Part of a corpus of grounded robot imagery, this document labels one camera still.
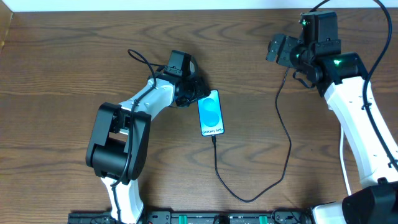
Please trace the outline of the blue Galaxy smartphone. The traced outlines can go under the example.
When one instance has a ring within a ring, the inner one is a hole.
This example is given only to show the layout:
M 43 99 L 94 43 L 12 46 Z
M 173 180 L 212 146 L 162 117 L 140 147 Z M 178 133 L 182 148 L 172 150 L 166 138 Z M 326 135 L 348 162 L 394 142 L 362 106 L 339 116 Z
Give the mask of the blue Galaxy smartphone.
M 198 114 L 202 136 L 224 134 L 224 122 L 218 90 L 211 90 L 210 95 L 198 100 Z

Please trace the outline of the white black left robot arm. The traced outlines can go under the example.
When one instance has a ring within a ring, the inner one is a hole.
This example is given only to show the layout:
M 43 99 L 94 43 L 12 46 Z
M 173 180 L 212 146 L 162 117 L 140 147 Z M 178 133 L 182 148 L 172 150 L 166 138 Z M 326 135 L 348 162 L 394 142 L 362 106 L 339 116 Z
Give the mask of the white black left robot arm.
M 146 162 L 152 120 L 164 108 L 186 108 L 210 95 L 194 56 L 173 50 L 168 64 L 159 65 L 133 49 L 127 52 L 149 67 L 147 83 L 130 99 L 99 107 L 85 156 L 108 191 L 111 223 L 141 219 L 144 203 L 137 180 Z

